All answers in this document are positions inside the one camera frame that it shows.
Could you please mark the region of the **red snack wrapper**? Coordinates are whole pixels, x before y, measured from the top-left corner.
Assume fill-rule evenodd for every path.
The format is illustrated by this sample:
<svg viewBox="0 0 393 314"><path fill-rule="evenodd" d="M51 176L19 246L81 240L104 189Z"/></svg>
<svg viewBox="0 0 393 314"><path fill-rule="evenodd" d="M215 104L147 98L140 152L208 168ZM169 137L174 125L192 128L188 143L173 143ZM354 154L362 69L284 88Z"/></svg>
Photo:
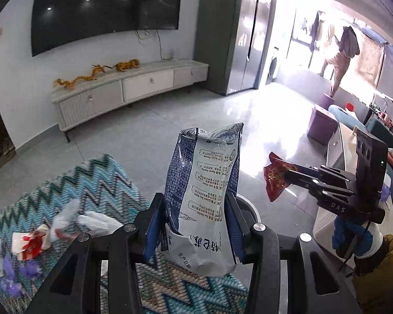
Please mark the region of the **red snack wrapper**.
<svg viewBox="0 0 393 314"><path fill-rule="evenodd" d="M266 192L270 202L274 202L280 194L290 185L285 181L285 173L289 170L297 170L295 165L284 161L274 152L269 154L269 165L263 168L263 176L266 182Z"/></svg>

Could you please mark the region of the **red white paper bag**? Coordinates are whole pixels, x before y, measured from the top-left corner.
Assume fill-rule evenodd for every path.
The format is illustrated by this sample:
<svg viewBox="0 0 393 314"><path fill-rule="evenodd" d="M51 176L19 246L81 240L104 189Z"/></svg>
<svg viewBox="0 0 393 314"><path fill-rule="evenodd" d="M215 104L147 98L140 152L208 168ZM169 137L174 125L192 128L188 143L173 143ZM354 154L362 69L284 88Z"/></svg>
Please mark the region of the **red white paper bag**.
<svg viewBox="0 0 393 314"><path fill-rule="evenodd" d="M43 224L31 233L13 233L12 253L20 261L34 259L51 247L50 228Z"/></svg>

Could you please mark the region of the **white blue milk powder bag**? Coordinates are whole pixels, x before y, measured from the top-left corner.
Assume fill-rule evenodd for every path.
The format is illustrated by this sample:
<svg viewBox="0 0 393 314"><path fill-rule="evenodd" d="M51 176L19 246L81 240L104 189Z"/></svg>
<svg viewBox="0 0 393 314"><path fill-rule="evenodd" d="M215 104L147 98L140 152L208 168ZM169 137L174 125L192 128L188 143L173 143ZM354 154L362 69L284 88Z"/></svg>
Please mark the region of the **white blue milk powder bag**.
<svg viewBox="0 0 393 314"><path fill-rule="evenodd" d="M225 198L237 191L242 132L242 123L181 131L167 172L160 251L201 276L221 277L236 268Z"/></svg>

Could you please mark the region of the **white round trash bin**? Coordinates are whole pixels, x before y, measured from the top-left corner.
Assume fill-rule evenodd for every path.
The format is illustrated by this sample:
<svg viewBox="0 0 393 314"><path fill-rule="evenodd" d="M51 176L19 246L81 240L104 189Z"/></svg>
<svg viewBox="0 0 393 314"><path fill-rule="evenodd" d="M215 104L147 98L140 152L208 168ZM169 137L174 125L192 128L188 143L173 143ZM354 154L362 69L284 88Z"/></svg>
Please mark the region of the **white round trash bin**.
<svg viewBox="0 0 393 314"><path fill-rule="evenodd" d="M255 223L262 222L258 209L251 201L240 194L236 195L236 201L249 228Z"/></svg>

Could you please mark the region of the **white coffee table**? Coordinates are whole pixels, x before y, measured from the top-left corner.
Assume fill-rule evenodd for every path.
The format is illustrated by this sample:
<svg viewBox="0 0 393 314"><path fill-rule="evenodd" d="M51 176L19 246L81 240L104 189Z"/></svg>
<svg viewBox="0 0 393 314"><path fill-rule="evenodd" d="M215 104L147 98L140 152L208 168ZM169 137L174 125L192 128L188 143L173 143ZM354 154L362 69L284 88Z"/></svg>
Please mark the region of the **white coffee table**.
<svg viewBox="0 0 393 314"><path fill-rule="evenodd" d="M350 180L355 178L356 173L356 145L356 134L349 127L339 122L328 143L326 156L326 166L332 172L341 172L345 177L348 177L349 181L337 184L338 187L346 186L347 189L352 189ZM383 222L379 225L381 233L383 235L393 235L393 202L391 196L388 196L386 201L380 202L378 206L385 211ZM331 245L335 218L335 214L319 207L314 222L313 237L321 248L341 260Z"/></svg>

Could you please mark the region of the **purple cube stool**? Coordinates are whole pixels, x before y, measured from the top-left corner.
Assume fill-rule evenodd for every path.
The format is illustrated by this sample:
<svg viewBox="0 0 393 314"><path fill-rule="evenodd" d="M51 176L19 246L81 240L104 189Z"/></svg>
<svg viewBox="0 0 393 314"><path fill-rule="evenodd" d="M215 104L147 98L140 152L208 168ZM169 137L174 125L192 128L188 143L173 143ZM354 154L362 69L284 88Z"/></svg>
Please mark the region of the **purple cube stool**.
<svg viewBox="0 0 393 314"><path fill-rule="evenodd" d="M315 104L309 120L307 136L322 145L327 145L335 133L338 122L334 115Z"/></svg>

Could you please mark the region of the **clear plastic bag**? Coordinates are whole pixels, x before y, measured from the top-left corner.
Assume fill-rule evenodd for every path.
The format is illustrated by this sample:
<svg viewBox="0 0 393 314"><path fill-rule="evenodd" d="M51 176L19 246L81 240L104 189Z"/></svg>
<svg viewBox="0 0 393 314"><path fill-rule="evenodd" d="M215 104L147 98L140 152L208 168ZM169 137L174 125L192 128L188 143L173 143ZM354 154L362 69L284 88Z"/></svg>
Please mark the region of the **clear plastic bag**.
<svg viewBox="0 0 393 314"><path fill-rule="evenodd" d="M73 223L79 225L80 228L87 229L92 237L111 235L123 226L123 224L115 218L103 213L86 211L84 214L80 214L79 209L80 200L72 199L64 209L54 217L50 229L51 242L61 239L73 240L77 234L67 231L67 228Z"/></svg>

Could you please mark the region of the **zigzag knitted table cloth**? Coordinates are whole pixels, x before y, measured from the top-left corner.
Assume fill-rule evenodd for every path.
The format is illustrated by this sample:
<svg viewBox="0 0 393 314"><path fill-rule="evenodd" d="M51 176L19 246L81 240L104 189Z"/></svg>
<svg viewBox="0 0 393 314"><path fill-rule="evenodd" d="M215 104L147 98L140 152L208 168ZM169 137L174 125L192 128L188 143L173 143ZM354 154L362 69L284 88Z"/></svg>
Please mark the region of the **zigzag knitted table cloth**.
<svg viewBox="0 0 393 314"><path fill-rule="evenodd" d="M40 272L30 276L28 263L11 252L13 233L31 233L50 226L72 200L80 200L79 213L95 211L122 224L132 222L149 208L138 188L110 155L83 162L66 174L46 181L18 201L0 210L1 255L0 313L24 313L70 240L57 240L35 257ZM244 313L248 289L232 274L209 278L193 274L156 253L149 264L137 266L144 313Z"/></svg>

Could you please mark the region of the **person in beige clothes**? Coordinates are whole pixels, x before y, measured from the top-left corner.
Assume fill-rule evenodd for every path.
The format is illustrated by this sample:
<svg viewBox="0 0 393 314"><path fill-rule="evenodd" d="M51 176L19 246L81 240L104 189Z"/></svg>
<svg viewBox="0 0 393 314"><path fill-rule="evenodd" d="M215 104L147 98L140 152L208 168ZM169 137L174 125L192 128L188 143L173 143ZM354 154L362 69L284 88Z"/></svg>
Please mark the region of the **person in beige clothes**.
<svg viewBox="0 0 393 314"><path fill-rule="evenodd" d="M358 40L351 26L343 27L341 40L338 40L336 36L334 38L339 50L332 58L324 60L321 72L319 73L319 76L323 77L328 65L334 67L334 82L329 89L329 96L331 98L334 97L339 89L341 80L348 70L351 59L360 54Z"/></svg>

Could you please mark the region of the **grey double door refrigerator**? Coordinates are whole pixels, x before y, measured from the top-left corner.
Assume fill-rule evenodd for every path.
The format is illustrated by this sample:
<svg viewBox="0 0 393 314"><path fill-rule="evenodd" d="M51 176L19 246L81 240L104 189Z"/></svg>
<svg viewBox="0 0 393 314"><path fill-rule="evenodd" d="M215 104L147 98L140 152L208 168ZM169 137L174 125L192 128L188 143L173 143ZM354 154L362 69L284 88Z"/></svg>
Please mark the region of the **grey double door refrigerator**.
<svg viewBox="0 0 393 314"><path fill-rule="evenodd" d="M199 0L194 59L221 95L257 89L271 0Z"/></svg>

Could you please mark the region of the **white TV cabinet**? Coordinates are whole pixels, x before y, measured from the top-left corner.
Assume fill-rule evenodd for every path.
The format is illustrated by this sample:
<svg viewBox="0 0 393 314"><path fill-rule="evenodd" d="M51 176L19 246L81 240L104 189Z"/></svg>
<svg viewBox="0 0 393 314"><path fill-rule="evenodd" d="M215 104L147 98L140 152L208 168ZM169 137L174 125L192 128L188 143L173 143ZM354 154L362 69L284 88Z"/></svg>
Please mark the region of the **white TV cabinet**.
<svg viewBox="0 0 393 314"><path fill-rule="evenodd" d="M60 131L158 94L207 80L209 66L194 60L161 60L125 72L112 72L78 83L73 90L62 87L51 93Z"/></svg>

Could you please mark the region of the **golden dragon figurine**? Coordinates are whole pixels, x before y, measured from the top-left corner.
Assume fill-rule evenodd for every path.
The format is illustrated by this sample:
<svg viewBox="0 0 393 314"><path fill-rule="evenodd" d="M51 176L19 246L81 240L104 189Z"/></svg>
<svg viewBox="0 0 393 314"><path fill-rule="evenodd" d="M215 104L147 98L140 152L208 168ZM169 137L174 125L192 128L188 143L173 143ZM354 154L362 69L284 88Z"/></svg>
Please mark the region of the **golden dragon figurine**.
<svg viewBox="0 0 393 314"><path fill-rule="evenodd" d="M108 65L92 65L92 72L89 76L78 76L76 78L74 78L73 80L69 81L69 80L62 80L62 79L57 79L53 82L53 87L62 87L64 89L68 89L68 90L74 90L75 86L78 82L90 82L90 81L94 81L97 80L98 77L100 77L102 74L104 74L106 72L106 69L112 70L113 68L111 66Z"/></svg>

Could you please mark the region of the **golden tiger figurine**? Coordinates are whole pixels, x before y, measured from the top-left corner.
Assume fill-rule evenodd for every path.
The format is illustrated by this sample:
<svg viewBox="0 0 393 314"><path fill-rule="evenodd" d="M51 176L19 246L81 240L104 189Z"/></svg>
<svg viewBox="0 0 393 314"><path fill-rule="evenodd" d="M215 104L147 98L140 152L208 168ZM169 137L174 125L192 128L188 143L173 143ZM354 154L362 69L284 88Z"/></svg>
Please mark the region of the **golden tiger figurine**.
<svg viewBox="0 0 393 314"><path fill-rule="evenodd" d="M113 68L118 72L125 72L127 70L138 69L140 67L140 61L138 59L132 59L127 62L117 63Z"/></svg>

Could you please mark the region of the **wall mounted black television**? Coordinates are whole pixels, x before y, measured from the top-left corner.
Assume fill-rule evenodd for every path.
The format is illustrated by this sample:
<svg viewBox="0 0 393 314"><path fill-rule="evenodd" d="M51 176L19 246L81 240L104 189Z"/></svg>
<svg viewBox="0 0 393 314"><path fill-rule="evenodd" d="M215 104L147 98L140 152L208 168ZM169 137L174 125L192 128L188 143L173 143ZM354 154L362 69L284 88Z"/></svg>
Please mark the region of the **wall mounted black television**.
<svg viewBox="0 0 393 314"><path fill-rule="evenodd" d="M107 33L177 30L180 0L34 0L32 55Z"/></svg>

